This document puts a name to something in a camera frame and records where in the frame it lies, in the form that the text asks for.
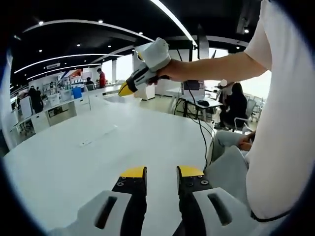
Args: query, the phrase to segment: blue container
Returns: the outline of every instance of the blue container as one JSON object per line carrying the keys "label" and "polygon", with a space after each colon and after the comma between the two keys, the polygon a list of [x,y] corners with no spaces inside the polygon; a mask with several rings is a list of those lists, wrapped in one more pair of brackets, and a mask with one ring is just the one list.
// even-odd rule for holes
{"label": "blue container", "polygon": [[77,99],[82,97],[82,92],[80,87],[76,87],[72,89],[73,98]]}

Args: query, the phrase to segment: white t-shirt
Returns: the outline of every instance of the white t-shirt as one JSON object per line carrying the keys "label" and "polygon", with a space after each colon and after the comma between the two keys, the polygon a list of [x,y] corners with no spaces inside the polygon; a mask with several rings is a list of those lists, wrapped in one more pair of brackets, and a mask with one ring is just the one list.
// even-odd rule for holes
{"label": "white t-shirt", "polygon": [[268,219],[292,208],[314,167],[315,60],[293,22],[266,0],[245,53],[272,71],[255,142],[246,156],[249,204],[258,218]]}

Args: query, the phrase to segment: round white table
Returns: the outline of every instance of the round white table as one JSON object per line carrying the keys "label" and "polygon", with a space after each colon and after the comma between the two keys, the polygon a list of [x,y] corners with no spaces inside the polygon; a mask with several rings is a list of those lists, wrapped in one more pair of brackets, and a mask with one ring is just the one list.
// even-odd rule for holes
{"label": "round white table", "polygon": [[45,231],[69,225],[122,172],[144,165],[148,206],[142,235],[160,236],[172,235],[181,221],[176,167],[202,170],[204,155],[192,120],[109,103],[34,135],[3,161],[17,196]]}

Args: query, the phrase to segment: black ceiling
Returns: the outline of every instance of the black ceiling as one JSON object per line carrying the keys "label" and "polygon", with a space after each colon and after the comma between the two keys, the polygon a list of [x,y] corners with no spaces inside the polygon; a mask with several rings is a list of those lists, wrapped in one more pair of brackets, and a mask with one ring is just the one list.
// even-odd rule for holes
{"label": "black ceiling", "polygon": [[[260,6],[258,0],[160,1],[175,14],[191,35],[197,35],[197,27],[200,24],[206,35],[245,42],[249,42],[252,37]],[[146,37],[152,39],[184,35],[150,0],[55,0],[51,2],[32,0],[20,2],[18,7],[13,6],[6,14],[8,19],[12,19],[10,32],[19,38],[12,37],[11,41],[13,54],[11,81],[15,85],[27,84],[26,78],[47,71],[44,67],[49,64],[60,62],[61,67],[65,67],[65,63],[67,66],[85,64],[91,63],[100,56],[58,59],[32,66],[16,74],[13,73],[21,67],[40,60],[73,54],[108,54],[127,46],[149,42],[121,30],[85,23],[43,25],[23,32],[29,27],[38,25],[39,21],[76,19],[97,22],[102,20],[104,23],[134,32],[143,32]],[[250,33],[237,33],[238,26],[248,26]],[[189,46],[189,41],[169,43],[171,47]],[[235,45],[227,43],[210,42],[210,46],[235,50]],[[131,49],[130,47],[120,54],[131,53]]]}

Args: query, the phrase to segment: person in red shirt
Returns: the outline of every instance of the person in red shirt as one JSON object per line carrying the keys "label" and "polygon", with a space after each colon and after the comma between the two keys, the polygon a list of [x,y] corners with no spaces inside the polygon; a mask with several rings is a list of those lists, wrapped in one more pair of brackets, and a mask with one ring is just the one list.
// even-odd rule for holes
{"label": "person in red shirt", "polygon": [[101,68],[97,69],[97,72],[99,74],[99,87],[104,88],[106,85],[105,73]]}

